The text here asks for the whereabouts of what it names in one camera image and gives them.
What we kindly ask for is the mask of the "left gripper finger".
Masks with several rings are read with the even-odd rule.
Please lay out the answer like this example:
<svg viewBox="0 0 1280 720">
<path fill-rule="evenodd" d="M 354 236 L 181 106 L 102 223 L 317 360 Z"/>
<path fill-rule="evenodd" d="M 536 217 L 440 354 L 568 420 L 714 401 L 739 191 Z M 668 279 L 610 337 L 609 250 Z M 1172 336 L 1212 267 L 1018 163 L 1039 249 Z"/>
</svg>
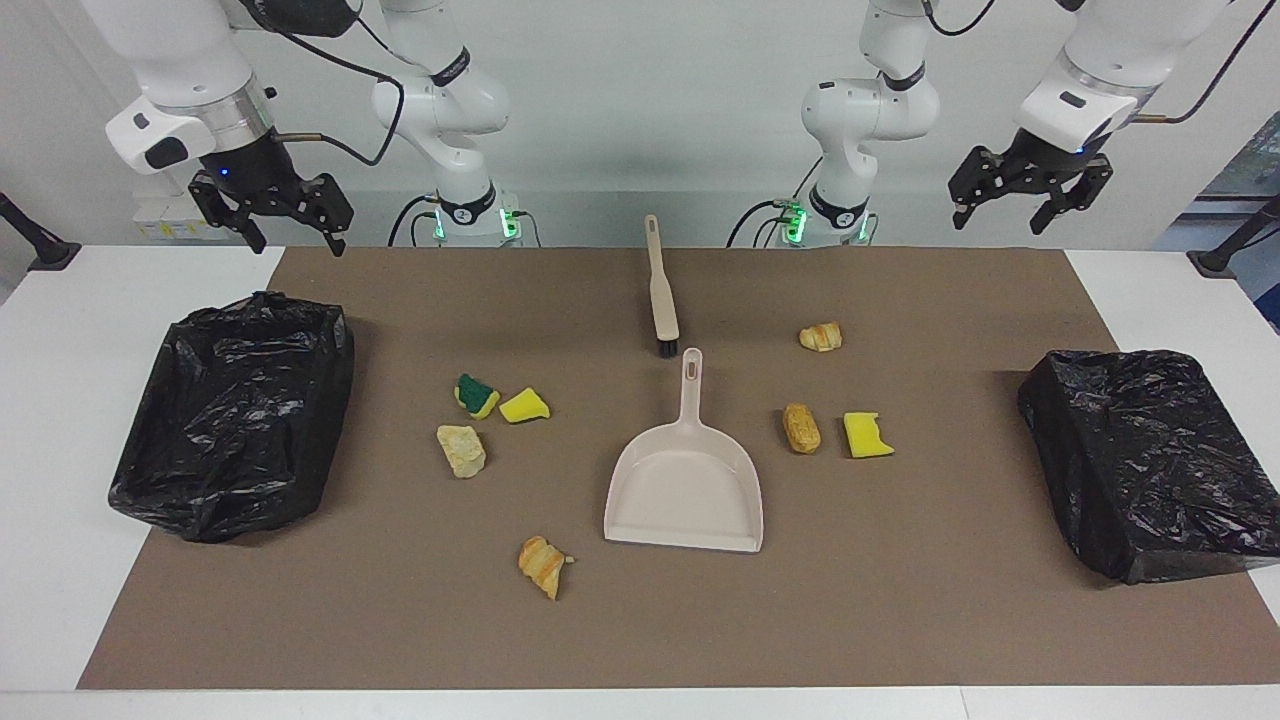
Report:
<svg viewBox="0 0 1280 720">
<path fill-rule="evenodd" d="M 1011 193 L 1020 176 L 1021 158 L 1012 151 L 973 147 L 947 183 L 954 202 L 954 228 L 961 231 L 982 204 Z"/>
<path fill-rule="evenodd" d="M 1114 169 L 1107 158 L 1092 158 L 1079 172 L 1037 170 L 1038 190 L 1042 190 L 1047 199 L 1030 218 L 1030 232 L 1043 234 L 1062 214 L 1089 209 L 1112 174 Z"/>
</svg>

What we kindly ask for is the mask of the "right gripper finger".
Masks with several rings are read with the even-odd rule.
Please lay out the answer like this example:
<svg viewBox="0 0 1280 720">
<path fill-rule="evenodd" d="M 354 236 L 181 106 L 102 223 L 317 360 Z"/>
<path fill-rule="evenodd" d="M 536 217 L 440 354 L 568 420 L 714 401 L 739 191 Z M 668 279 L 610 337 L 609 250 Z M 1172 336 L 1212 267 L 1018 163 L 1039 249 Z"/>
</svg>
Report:
<svg viewBox="0 0 1280 720">
<path fill-rule="evenodd" d="M 346 252 L 353 219 L 355 209 L 333 176 L 321 173 L 300 182 L 298 222 L 319 231 L 334 258 Z"/>
<path fill-rule="evenodd" d="M 262 254 L 268 241 L 252 219 L 247 202 L 232 209 L 207 172 L 196 172 L 189 182 L 189 196 L 211 227 L 237 233 L 253 254 Z"/>
</svg>

